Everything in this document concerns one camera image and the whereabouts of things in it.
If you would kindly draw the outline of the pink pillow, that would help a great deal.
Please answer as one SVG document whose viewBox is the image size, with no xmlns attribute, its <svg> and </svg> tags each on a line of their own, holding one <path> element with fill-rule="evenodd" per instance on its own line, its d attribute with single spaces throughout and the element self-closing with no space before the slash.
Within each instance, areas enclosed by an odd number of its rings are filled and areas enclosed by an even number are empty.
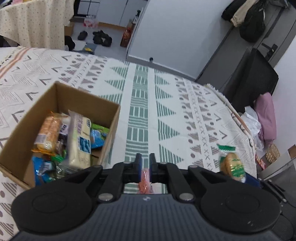
<svg viewBox="0 0 296 241">
<path fill-rule="evenodd" d="M 265 146 L 270 146 L 276 139 L 276 118 L 273 105 L 273 98 L 269 92 L 261 94 L 254 104 L 254 110 L 257 113 L 261 124 L 259 138 Z"/>
</svg>

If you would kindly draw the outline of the hanging dark clothes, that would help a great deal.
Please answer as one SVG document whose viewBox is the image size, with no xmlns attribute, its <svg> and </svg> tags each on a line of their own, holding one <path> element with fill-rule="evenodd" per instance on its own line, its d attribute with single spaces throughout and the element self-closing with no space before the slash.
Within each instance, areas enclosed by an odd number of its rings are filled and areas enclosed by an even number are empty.
<svg viewBox="0 0 296 241">
<path fill-rule="evenodd" d="M 224 9 L 221 18 L 238 28 L 243 40 L 255 43 L 265 31 L 265 10 L 268 4 L 290 8 L 288 1 L 233 1 Z"/>
</svg>

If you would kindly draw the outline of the round table with dotted cloth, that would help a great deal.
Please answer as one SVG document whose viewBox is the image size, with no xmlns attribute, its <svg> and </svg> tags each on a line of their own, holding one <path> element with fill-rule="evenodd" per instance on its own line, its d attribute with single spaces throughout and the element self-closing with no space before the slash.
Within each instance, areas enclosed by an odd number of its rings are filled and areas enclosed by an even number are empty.
<svg viewBox="0 0 296 241">
<path fill-rule="evenodd" d="M 1 36 L 21 46 L 63 50 L 74 1 L 27 1 L 1 9 Z"/>
</svg>

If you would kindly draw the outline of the dark green plum pack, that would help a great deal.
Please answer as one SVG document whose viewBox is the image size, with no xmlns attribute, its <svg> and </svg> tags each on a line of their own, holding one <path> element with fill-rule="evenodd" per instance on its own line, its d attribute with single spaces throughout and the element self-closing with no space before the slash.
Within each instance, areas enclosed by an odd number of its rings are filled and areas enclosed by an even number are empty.
<svg viewBox="0 0 296 241">
<path fill-rule="evenodd" d="M 66 167 L 62 164 L 64 158 L 59 154 L 53 154 L 51 156 L 51 161 L 55 166 L 55 175 L 56 178 L 63 178 L 66 175 Z"/>
</svg>

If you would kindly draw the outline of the blue snack pack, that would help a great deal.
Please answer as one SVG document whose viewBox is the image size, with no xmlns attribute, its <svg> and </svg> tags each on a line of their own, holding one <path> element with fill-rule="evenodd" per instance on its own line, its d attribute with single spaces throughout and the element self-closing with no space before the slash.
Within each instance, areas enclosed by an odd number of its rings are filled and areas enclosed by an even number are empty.
<svg viewBox="0 0 296 241">
<path fill-rule="evenodd" d="M 32 158 L 32 161 L 36 186 L 40 186 L 56 180 L 56 165 L 52 161 L 45 160 L 36 156 Z"/>
</svg>

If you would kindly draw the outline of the white black snack pack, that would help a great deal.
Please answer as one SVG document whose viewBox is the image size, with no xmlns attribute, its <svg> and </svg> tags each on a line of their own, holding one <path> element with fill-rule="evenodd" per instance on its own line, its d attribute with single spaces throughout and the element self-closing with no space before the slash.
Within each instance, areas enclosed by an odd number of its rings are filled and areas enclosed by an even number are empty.
<svg viewBox="0 0 296 241">
<path fill-rule="evenodd" d="M 66 115 L 64 113 L 61 114 L 61 125 L 60 125 L 60 135 L 67 136 L 69 125 L 71 123 L 71 117 L 69 115 Z"/>
</svg>

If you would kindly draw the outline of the pink water bottle pack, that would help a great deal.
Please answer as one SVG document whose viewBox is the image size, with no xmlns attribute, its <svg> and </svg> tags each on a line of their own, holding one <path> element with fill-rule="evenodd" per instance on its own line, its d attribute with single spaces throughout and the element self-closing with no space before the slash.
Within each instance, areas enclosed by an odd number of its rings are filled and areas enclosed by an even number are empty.
<svg viewBox="0 0 296 241">
<path fill-rule="evenodd" d="M 98 26 L 96 15 L 87 15 L 84 18 L 83 26 L 86 28 L 96 28 Z"/>
</svg>

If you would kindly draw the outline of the patterned bed blanket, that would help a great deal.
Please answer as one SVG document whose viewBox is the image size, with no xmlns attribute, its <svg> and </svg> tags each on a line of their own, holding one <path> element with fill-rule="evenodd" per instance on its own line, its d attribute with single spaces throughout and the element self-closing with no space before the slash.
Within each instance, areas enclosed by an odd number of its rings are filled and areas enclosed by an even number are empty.
<svg viewBox="0 0 296 241">
<path fill-rule="evenodd" d="M 250 132 L 209 85 L 113 58 L 43 48 L 1 48 L 1 240 L 18 231 L 13 200 L 35 185 L 31 157 L 45 118 L 69 110 L 110 129 L 92 162 L 110 168 L 149 154 L 179 168 L 220 170 L 229 145 L 256 175 Z"/>
</svg>

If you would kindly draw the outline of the long white bread pack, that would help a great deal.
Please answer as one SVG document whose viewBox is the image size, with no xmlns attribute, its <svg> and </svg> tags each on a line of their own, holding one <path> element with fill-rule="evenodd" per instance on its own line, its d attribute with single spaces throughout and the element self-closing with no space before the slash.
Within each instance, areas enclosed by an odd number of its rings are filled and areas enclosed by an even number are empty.
<svg viewBox="0 0 296 241">
<path fill-rule="evenodd" d="M 69 110 L 71 118 L 67 148 L 68 166 L 73 170 L 86 169 L 91 166 L 91 120 Z"/>
</svg>

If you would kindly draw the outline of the white plastic bag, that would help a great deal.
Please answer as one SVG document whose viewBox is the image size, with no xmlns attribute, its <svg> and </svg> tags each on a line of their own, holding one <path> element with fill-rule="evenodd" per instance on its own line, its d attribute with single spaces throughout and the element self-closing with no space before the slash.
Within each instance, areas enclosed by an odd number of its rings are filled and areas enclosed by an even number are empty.
<svg viewBox="0 0 296 241">
<path fill-rule="evenodd" d="M 251 132 L 251 135 L 254 139 L 254 143 L 256 146 L 256 149 L 259 151 L 262 151 L 264 149 L 264 143 L 259 138 L 259 134 L 261 131 L 261 124 L 258 120 L 258 115 L 256 111 L 251 108 L 250 106 L 245 107 L 245 112 L 241 116 L 242 120 L 247 125 L 248 129 Z"/>
</svg>

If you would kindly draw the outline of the single black slipper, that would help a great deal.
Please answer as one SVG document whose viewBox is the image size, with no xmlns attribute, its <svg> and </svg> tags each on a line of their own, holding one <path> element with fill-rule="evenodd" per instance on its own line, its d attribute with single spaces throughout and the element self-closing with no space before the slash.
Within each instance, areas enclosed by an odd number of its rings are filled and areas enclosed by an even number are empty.
<svg viewBox="0 0 296 241">
<path fill-rule="evenodd" d="M 87 36 L 88 36 L 88 32 L 82 31 L 82 32 L 79 33 L 77 39 L 79 41 L 84 41 L 87 38 Z"/>
</svg>

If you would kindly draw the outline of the pink orange small snack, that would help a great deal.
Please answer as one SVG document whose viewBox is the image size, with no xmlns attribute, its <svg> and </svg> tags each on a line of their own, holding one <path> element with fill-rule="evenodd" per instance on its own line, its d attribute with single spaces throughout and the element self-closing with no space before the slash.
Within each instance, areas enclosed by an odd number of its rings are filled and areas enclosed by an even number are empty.
<svg viewBox="0 0 296 241">
<path fill-rule="evenodd" d="M 141 180 L 138 183 L 139 194 L 153 194 L 152 183 L 150 182 L 150 171 L 147 168 L 142 169 Z"/>
</svg>

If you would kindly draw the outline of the brown cardboard box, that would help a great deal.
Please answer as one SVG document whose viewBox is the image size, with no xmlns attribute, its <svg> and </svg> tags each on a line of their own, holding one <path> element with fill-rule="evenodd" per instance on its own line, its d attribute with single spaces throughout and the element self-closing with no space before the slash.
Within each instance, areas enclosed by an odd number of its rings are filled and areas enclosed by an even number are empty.
<svg viewBox="0 0 296 241">
<path fill-rule="evenodd" d="M 28 190 L 62 165 L 101 165 L 116 133 L 120 106 L 55 82 L 18 122 L 1 151 L 1 172 Z"/>
</svg>

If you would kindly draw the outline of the green round cracker pack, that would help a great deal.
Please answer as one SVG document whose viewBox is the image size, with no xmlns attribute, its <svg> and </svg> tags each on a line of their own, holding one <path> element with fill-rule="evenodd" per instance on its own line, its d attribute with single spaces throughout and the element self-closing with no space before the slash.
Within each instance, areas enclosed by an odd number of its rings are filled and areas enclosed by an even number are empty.
<svg viewBox="0 0 296 241">
<path fill-rule="evenodd" d="M 236 148 L 220 144 L 217 144 L 217 147 L 220 153 L 220 171 L 236 181 L 245 183 L 246 172 L 241 159 L 236 154 Z"/>
</svg>

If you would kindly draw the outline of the orange biscuit pack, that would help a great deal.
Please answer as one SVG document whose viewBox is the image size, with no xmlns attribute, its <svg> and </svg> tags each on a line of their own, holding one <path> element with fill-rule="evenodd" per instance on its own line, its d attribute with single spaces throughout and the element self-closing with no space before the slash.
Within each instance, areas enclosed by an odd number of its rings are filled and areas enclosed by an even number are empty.
<svg viewBox="0 0 296 241">
<path fill-rule="evenodd" d="M 34 153 L 55 154 L 55 146 L 59 137 L 61 114 L 51 112 L 46 116 L 32 148 Z"/>
</svg>

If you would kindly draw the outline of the light green snack pack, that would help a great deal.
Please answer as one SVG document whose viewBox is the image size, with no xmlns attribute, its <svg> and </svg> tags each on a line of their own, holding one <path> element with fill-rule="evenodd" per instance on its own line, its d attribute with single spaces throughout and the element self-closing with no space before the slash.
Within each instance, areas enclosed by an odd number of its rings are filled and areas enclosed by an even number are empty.
<svg viewBox="0 0 296 241">
<path fill-rule="evenodd" d="M 104 126 L 100 126 L 100 125 L 95 124 L 95 123 L 92 124 L 92 129 L 101 132 L 101 134 L 102 134 L 104 137 L 106 137 L 107 134 L 109 133 L 109 128 L 106 128 L 106 127 L 104 127 Z"/>
</svg>

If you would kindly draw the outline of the small floor cardboard box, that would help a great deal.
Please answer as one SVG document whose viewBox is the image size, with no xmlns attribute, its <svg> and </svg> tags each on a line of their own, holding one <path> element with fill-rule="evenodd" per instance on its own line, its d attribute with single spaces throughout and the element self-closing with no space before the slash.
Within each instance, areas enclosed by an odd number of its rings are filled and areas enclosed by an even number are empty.
<svg viewBox="0 0 296 241">
<path fill-rule="evenodd" d="M 64 27 L 64 33 L 66 36 L 72 36 L 74 31 L 74 22 L 70 22 L 67 26 Z"/>
</svg>

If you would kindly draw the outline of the red drink bottle box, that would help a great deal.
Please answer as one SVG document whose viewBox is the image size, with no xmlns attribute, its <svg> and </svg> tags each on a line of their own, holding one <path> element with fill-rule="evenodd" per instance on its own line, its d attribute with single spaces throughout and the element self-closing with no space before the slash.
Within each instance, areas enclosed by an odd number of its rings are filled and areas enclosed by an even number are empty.
<svg viewBox="0 0 296 241">
<path fill-rule="evenodd" d="M 135 24 L 130 19 L 128 22 L 128 25 L 126 26 L 125 31 L 123 32 L 123 36 L 121 38 L 121 42 L 120 42 L 121 47 L 127 48 L 128 44 L 130 42 L 130 39 L 132 37 L 132 32 L 133 32 L 134 27 L 135 27 Z"/>
</svg>

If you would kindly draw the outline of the white side table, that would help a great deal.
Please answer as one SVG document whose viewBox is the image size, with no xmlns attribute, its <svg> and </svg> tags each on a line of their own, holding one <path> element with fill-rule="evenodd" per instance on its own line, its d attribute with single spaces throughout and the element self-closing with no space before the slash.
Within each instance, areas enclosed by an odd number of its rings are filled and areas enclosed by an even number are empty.
<svg viewBox="0 0 296 241">
<path fill-rule="evenodd" d="M 275 162 L 266 167 L 257 176 L 262 180 L 269 180 L 292 166 L 295 168 L 295 145 L 281 154 Z"/>
</svg>

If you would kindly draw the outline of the black slippers pile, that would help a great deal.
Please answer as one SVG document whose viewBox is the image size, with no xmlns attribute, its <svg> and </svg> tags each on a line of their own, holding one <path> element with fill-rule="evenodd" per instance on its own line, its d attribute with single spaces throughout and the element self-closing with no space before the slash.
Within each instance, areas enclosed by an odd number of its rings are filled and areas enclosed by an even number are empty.
<svg viewBox="0 0 296 241">
<path fill-rule="evenodd" d="M 104 47 L 110 47 L 112 44 L 112 37 L 110 37 L 102 30 L 98 32 L 93 32 L 93 43 L 97 45 L 102 45 Z"/>
</svg>

